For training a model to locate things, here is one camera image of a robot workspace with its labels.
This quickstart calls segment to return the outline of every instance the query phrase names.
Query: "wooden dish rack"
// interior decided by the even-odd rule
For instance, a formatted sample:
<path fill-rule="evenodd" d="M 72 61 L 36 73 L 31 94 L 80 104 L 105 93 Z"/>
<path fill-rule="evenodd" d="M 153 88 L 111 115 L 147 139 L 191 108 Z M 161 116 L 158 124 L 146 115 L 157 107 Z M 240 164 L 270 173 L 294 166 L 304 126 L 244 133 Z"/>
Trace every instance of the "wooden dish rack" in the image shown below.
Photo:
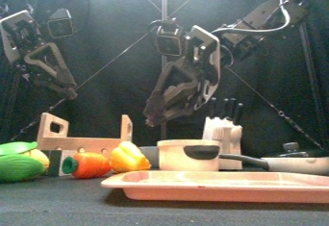
<path fill-rule="evenodd" d="M 74 150 L 78 152 L 97 152 L 110 157 L 113 150 L 122 141 L 133 139 L 133 122 L 129 115 L 122 116 L 121 120 L 121 138 L 70 138 L 68 121 L 50 113 L 43 113 L 38 145 L 40 150 Z"/>

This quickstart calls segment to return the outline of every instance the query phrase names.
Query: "white utensil holder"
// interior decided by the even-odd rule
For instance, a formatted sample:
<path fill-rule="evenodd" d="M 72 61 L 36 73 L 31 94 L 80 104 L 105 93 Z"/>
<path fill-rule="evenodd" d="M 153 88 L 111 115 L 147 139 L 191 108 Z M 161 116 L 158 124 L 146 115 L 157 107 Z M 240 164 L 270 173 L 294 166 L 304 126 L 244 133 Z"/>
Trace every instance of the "white utensil holder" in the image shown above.
<path fill-rule="evenodd" d="M 241 139 L 242 126 L 234 125 L 233 121 L 221 119 L 220 117 L 206 118 L 202 139 L 213 139 L 220 141 L 221 154 L 242 154 Z M 221 170 L 242 169 L 242 162 L 220 159 Z"/>

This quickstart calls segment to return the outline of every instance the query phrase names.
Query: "table surface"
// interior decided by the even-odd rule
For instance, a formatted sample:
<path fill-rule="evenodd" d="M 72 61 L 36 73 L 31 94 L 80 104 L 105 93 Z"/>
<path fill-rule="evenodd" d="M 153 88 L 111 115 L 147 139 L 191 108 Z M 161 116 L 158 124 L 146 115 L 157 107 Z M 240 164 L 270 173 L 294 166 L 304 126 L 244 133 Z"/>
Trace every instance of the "table surface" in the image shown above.
<path fill-rule="evenodd" d="M 0 226 L 329 225 L 328 204 L 142 201 L 97 178 L 0 184 Z"/>

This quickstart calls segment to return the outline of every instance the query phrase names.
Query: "pan handle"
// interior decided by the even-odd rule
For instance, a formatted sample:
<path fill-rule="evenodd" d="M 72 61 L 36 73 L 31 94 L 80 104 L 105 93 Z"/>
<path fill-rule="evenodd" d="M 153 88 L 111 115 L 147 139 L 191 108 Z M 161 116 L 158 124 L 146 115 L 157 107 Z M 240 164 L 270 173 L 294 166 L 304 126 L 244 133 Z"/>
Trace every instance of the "pan handle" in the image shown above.
<path fill-rule="evenodd" d="M 238 154 L 220 154 L 218 157 L 221 159 L 226 159 L 226 160 L 236 160 L 236 161 L 242 161 L 246 163 L 252 163 L 254 165 L 257 165 L 258 167 L 269 170 L 270 166 L 266 160 L 262 159 L 256 159 L 250 156 L 245 156 L 245 155 L 238 155 Z"/>

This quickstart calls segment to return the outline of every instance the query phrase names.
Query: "plastic tray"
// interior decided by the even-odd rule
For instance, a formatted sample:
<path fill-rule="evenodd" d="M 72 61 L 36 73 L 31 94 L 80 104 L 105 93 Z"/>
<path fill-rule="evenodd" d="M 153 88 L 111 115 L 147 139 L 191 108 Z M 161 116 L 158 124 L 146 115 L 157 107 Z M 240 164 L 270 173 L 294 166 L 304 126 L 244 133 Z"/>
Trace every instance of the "plastic tray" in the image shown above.
<path fill-rule="evenodd" d="M 137 200 L 329 203 L 329 177 L 281 172 L 133 171 L 102 187 Z"/>

